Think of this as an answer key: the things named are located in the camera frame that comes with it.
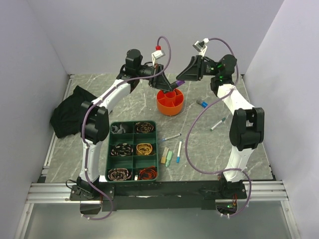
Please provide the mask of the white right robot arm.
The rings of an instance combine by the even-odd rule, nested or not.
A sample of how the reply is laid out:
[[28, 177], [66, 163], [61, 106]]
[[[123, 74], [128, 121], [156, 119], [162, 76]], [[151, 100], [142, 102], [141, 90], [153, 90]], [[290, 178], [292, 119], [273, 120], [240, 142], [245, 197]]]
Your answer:
[[222, 171], [225, 182], [218, 186], [223, 198], [230, 198], [236, 192], [233, 183], [243, 179], [244, 170], [252, 152], [264, 140], [265, 111], [250, 104], [237, 90], [237, 59], [232, 54], [219, 61], [196, 55], [188, 66], [176, 77], [183, 81], [200, 81], [203, 76], [211, 76], [210, 88], [232, 114], [229, 140], [232, 145], [226, 168]]

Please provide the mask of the purple black highlighter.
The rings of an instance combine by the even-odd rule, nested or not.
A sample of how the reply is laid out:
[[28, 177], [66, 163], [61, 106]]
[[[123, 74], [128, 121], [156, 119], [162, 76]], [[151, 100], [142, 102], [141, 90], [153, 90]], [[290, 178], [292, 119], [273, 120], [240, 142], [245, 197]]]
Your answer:
[[179, 86], [183, 85], [184, 83], [185, 83], [185, 81], [183, 81], [183, 80], [175, 81], [176, 87], [179, 87]]

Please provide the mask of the orange round pen holder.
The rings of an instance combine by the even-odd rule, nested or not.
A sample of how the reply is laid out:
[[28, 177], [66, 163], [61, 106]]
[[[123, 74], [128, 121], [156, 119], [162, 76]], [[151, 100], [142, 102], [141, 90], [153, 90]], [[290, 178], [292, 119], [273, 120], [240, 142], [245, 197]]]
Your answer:
[[179, 89], [164, 93], [160, 90], [157, 93], [157, 109], [166, 116], [175, 116], [182, 110], [184, 95]]

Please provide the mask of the white green marker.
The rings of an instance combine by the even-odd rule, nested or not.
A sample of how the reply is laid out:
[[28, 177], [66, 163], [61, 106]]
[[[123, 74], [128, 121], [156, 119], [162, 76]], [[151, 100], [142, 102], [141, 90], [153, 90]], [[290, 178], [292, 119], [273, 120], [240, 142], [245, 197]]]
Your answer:
[[210, 128], [210, 131], [214, 131], [219, 125], [221, 125], [226, 118], [222, 118], [219, 122], [217, 122], [213, 127]]

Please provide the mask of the white blue marker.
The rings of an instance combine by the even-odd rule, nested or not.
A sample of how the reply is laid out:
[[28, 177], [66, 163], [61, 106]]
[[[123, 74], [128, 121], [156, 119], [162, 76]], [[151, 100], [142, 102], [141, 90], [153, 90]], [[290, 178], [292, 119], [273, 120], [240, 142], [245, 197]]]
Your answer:
[[180, 162], [181, 148], [182, 148], [182, 141], [180, 141], [178, 144], [176, 163]]

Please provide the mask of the green eraser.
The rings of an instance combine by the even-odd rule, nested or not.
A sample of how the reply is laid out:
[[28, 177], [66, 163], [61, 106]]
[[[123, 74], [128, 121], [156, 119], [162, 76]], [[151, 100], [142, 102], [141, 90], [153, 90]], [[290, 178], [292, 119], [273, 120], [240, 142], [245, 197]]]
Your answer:
[[165, 167], [169, 167], [173, 157], [173, 152], [169, 151], [166, 156]]

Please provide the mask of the thin blue-tip pen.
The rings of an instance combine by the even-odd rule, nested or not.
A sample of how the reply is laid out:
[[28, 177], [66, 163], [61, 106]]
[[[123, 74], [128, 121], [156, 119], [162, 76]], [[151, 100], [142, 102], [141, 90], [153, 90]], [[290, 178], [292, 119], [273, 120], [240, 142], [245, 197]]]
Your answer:
[[176, 137], [179, 137], [179, 136], [181, 136], [181, 133], [178, 133], [178, 134], [175, 134], [175, 135], [172, 135], [172, 136], [165, 137], [165, 138], [163, 138], [163, 139], [158, 140], [158, 142], [165, 142], [165, 141], [167, 141], [167, 140], [170, 140], [170, 139], [173, 139], [173, 138], [176, 138]]

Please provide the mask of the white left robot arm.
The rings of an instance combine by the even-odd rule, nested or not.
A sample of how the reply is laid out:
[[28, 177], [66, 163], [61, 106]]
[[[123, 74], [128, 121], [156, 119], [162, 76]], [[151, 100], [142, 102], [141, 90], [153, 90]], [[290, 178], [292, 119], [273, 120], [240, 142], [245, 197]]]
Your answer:
[[83, 159], [81, 172], [77, 178], [77, 185], [84, 183], [82, 194], [88, 200], [99, 196], [100, 188], [94, 183], [99, 179], [99, 159], [103, 141], [109, 134], [109, 113], [117, 103], [128, 96], [137, 86], [140, 79], [153, 80], [164, 73], [165, 66], [157, 64], [156, 60], [163, 57], [163, 53], [152, 54], [152, 65], [142, 65], [142, 55], [139, 50], [131, 49], [127, 52], [125, 64], [120, 68], [114, 83], [101, 96], [80, 107], [82, 121], [80, 135], [83, 145]]

